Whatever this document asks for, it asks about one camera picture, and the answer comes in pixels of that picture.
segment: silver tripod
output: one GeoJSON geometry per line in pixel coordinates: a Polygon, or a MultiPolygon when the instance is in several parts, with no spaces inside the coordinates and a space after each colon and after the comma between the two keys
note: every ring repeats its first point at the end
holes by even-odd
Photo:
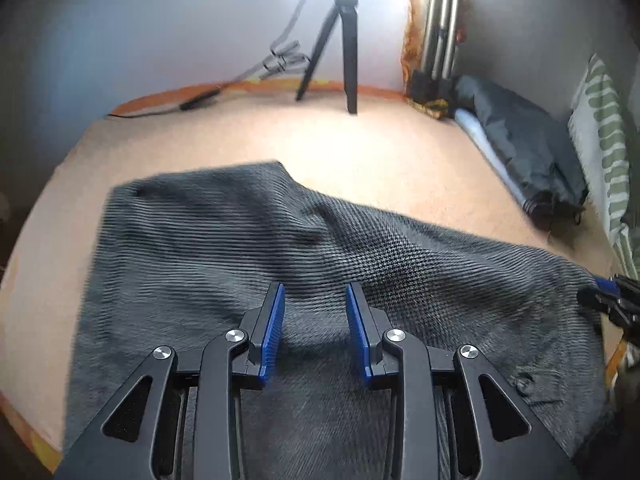
{"type": "Polygon", "coordinates": [[[447,98],[456,53],[461,0],[429,0],[420,69],[409,81],[409,97],[419,104],[447,98]]]}

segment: dark gray towel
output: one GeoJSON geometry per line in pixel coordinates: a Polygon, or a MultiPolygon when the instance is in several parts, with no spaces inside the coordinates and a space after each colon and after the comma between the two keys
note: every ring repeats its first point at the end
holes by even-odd
{"type": "Polygon", "coordinates": [[[270,384],[242,394],[252,480],[382,476],[388,393],[363,391],[351,366],[354,280],[426,344],[478,346],[567,453],[604,405],[599,320],[575,301],[592,282],[584,269],[327,197],[261,164],[113,190],[79,319],[65,449],[153,348],[203,346],[259,306],[271,280],[286,286],[286,314],[270,384]]]}

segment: screw head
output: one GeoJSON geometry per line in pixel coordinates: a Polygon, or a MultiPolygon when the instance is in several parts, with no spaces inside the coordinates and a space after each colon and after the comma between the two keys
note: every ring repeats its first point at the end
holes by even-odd
{"type": "Polygon", "coordinates": [[[391,330],[386,331],[386,337],[389,340],[398,343],[406,337],[406,334],[399,328],[392,328],[391,330]]]}
{"type": "Polygon", "coordinates": [[[476,357],[478,357],[478,349],[475,346],[464,345],[460,349],[460,355],[462,355],[462,357],[466,357],[467,359],[475,359],[476,357]]]}
{"type": "Polygon", "coordinates": [[[230,343],[237,343],[238,341],[242,341],[244,338],[244,332],[239,328],[235,328],[233,330],[229,330],[229,332],[225,334],[225,338],[230,343]]]}
{"type": "Polygon", "coordinates": [[[171,355],[171,349],[168,346],[159,346],[154,350],[154,357],[156,359],[167,359],[171,355]]]}

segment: orange baseboard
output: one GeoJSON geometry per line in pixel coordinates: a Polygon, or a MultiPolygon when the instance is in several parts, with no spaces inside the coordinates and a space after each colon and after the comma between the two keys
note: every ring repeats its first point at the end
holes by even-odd
{"type": "MultiPolygon", "coordinates": [[[[117,115],[130,114],[138,112],[144,108],[162,106],[172,103],[181,103],[187,101],[196,95],[217,88],[221,83],[212,83],[206,85],[185,86],[177,90],[169,90],[152,94],[138,99],[133,99],[127,103],[117,106],[111,113],[117,115]]],[[[300,84],[299,79],[273,79],[265,81],[242,81],[234,83],[228,87],[231,91],[244,92],[273,92],[273,91],[295,91],[300,84]]],[[[312,81],[309,85],[309,91],[342,91],[343,83],[340,81],[312,81]]],[[[358,86],[358,93],[362,95],[382,97],[385,99],[403,99],[402,92],[396,90],[383,90],[373,86],[358,86]]]]}

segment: black cable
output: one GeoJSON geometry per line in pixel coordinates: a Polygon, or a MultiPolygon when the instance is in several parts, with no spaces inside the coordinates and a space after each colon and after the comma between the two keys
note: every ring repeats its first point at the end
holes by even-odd
{"type": "Polygon", "coordinates": [[[306,66],[308,65],[309,58],[306,54],[298,51],[298,49],[300,48],[300,43],[298,41],[292,41],[291,43],[286,44],[280,50],[276,50],[276,48],[279,47],[289,37],[289,34],[293,30],[293,27],[296,25],[298,19],[300,18],[300,13],[302,12],[302,9],[306,4],[306,1],[307,0],[298,0],[296,8],[293,10],[293,13],[289,19],[289,23],[287,23],[287,26],[276,38],[276,40],[274,40],[273,43],[270,44],[270,54],[265,57],[260,63],[256,63],[251,68],[248,68],[244,72],[238,74],[230,81],[222,83],[213,90],[207,90],[206,92],[198,94],[195,97],[188,99],[187,101],[181,102],[179,105],[177,105],[177,107],[169,108],[168,110],[144,112],[135,115],[107,114],[107,116],[117,117],[120,119],[136,119],[138,117],[167,115],[178,111],[191,110],[193,108],[196,108],[202,102],[219,95],[220,92],[233,85],[234,83],[244,81],[249,76],[259,72],[260,70],[265,70],[263,74],[258,76],[260,80],[265,80],[267,78],[283,73],[293,74],[304,72],[306,70],[306,66]]]}

